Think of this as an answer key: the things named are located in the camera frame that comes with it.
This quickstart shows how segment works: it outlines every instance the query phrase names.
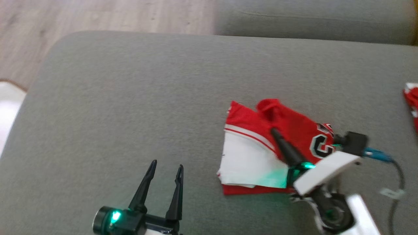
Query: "black cable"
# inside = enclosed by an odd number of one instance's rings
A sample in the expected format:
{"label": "black cable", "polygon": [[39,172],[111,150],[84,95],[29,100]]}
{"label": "black cable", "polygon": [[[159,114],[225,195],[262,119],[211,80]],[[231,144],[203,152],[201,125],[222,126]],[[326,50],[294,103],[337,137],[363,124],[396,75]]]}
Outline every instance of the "black cable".
{"label": "black cable", "polygon": [[[399,189],[404,190],[405,189],[405,175],[403,174],[402,168],[400,167],[399,163],[396,162],[395,160],[392,160],[391,163],[396,167],[398,174],[399,174]],[[390,207],[389,217],[388,217],[390,235],[395,235],[395,232],[393,231],[393,217],[395,215],[395,211],[396,211],[398,204],[399,204],[399,199],[394,199],[392,206]]]}

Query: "blue cable connector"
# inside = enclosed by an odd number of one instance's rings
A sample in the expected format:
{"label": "blue cable connector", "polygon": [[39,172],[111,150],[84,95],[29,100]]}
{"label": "blue cable connector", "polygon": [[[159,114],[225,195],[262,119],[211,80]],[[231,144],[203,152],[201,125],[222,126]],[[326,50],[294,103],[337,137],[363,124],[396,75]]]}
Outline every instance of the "blue cable connector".
{"label": "blue cable connector", "polygon": [[393,161],[392,158],[389,155],[385,154],[382,151],[374,149],[374,148],[366,148],[364,150],[363,157],[372,158],[372,159],[376,159],[376,160],[384,161],[384,162],[392,162]]}

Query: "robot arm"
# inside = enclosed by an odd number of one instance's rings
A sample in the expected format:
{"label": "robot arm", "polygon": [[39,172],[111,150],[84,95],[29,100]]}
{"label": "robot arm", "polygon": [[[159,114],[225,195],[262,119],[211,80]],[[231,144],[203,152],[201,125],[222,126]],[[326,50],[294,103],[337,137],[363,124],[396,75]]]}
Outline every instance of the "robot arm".
{"label": "robot arm", "polygon": [[328,191],[333,178],[361,161],[367,144],[365,135],[349,132],[343,152],[334,152],[313,165],[277,129],[271,133],[289,165],[288,183],[297,192],[292,195],[293,201],[306,201],[312,206],[322,234],[380,235],[361,196],[346,197]]}
{"label": "robot arm", "polygon": [[157,160],[153,160],[141,181],[128,209],[120,210],[104,206],[93,221],[93,232],[98,235],[178,235],[182,219],[183,166],[177,171],[176,189],[165,218],[147,214],[145,206],[148,188],[154,177]]}

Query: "gray fabric surface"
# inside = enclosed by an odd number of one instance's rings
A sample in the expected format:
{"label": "gray fabric surface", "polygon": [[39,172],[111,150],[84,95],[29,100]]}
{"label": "gray fabric surface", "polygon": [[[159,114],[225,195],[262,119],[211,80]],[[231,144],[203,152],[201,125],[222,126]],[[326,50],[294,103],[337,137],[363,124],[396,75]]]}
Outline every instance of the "gray fabric surface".
{"label": "gray fabric surface", "polygon": [[414,42],[414,0],[217,0],[219,35]]}
{"label": "gray fabric surface", "polygon": [[[368,134],[405,170],[396,234],[414,235],[417,135],[405,104],[418,48],[340,41],[83,32],[61,40],[29,89],[0,158],[0,231],[89,235],[103,205],[125,208],[153,159],[146,205],[163,216],[185,168],[181,231],[317,234],[308,205],[283,194],[225,197],[216,177],[231,100],[281,101],[336,133]],[[344,175],[387,234],[393,167]]]}

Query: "white fabric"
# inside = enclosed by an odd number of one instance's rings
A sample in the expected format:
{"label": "white fabric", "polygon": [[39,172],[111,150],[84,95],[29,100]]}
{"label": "white fabric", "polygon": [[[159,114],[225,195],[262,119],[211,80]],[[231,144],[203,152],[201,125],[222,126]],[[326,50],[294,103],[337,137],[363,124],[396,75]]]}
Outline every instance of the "white fabric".
{"label": "white fabric", "polygon": [[270,141],[268,141],[268,139],[266,139],[264,136],[259,135],[259,134],[255,133],[253,131],[244,129],[242,127],[229,125],[229,124],[225,124],[225,129],[232,130],[234,132],[239,132],[239,133],[244,134],[244,135],[250,135],[250,136],[256,138],[257,140],[259,140],[261,143],[265,144],[267,147],[269,147],[271,149],[274,149],[273,144],[270,143]]}
{"label": "white fabric", "polygon": [[412,88],[418,87],[418,83],[407,82],[405,84],[405,92],[409,93]]}
{"label": "white fabric", "polygon": [[286,188],[288,167],[256,139],[225,131],[218,177],[222,184]]}
{"label": "white fabric", "polygon": [[0,82],[0,156],[26,93],[8,82]]}

